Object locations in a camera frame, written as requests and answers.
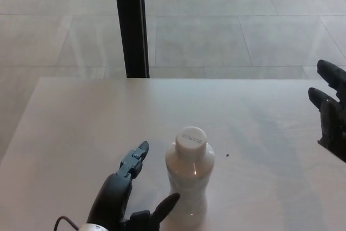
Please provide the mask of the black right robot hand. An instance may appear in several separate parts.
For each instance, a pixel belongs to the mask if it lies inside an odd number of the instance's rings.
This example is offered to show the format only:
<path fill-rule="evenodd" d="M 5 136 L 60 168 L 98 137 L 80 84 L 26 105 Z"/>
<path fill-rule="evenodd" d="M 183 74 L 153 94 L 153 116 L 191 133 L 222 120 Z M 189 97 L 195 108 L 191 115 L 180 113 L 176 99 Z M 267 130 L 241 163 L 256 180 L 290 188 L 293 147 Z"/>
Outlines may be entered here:
<path fill-rule="evenodd" d="M 338 100 L 309 88 L 308 96 L 320 112 L 322 137 L 318 144 L 345 161 L 345 71 L 326 61 L 317 62 L 317 73 L 336 91 Z"/>

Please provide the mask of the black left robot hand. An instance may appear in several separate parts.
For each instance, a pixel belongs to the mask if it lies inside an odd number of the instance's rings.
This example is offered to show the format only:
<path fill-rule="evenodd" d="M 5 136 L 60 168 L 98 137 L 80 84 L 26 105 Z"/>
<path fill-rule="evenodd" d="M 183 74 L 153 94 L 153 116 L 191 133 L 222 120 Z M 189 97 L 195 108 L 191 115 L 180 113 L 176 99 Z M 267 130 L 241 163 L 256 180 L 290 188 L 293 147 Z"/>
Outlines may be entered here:
<path fill-rule="evenodd" d="M 132 191 L 132 181 L 142 170 L 149 143 L 144 141 L 121 161 L 117 172 L 103 183 L 91 207 L 85 224 L 79 230 L 159 230 L 160 223 L 174 209 L 181 195 L 173 193 L 150 212 L 134 212 L 125 219 L 125 211 Z"/>

